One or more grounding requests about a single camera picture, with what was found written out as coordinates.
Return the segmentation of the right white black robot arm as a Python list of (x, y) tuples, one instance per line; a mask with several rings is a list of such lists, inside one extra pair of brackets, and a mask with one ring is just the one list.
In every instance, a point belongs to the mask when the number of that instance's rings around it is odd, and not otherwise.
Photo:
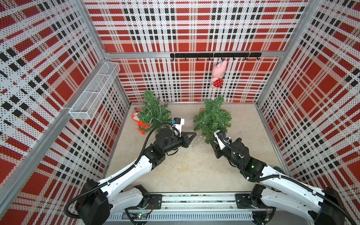
[(225, 157), (245, 180), (255, 184), (249, 196), (254, 207), (281, 209), (315, 225), (356, 224), (336, 190), (302, 183), (251, 157), (241, 138), (232, 142), (220, 135), (211, 146), (217, 158)]

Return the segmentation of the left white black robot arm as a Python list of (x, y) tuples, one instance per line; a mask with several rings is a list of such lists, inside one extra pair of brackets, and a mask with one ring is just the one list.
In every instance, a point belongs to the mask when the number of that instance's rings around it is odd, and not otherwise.
[(154, 143), (144, 143), (138, 158), (115, 174), (100, 181), (87, 181), (81, 193), (64, 207), (64, 214), (81, 219), (85, 225), (102, 225), (110, 215), (129, 207), (145, 208), (149, 192), (137, 185), (124, 191), (129, 184), (159, 166), (171, 151), (187, 148), (196, 137), (195, 132), (181, 132), (170, 122), (158, 126)]

